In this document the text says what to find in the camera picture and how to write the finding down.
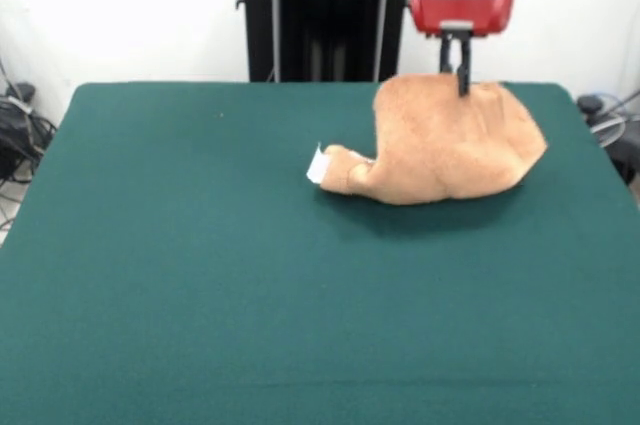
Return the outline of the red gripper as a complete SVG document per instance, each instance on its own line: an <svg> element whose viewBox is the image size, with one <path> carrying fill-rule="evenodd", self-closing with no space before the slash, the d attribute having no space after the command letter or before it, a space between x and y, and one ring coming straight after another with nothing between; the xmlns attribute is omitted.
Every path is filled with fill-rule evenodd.
<svg viewBox="0 0 640 425"><path fill-rule="evenodd" d="M471 38L500 34L511 19L514 0L409 0L408 7L416 29L425 36L441 36L439 70L451 74L451 45L454 32L460 44L461 62L457 68L458 93L470 90Z"/></svg>

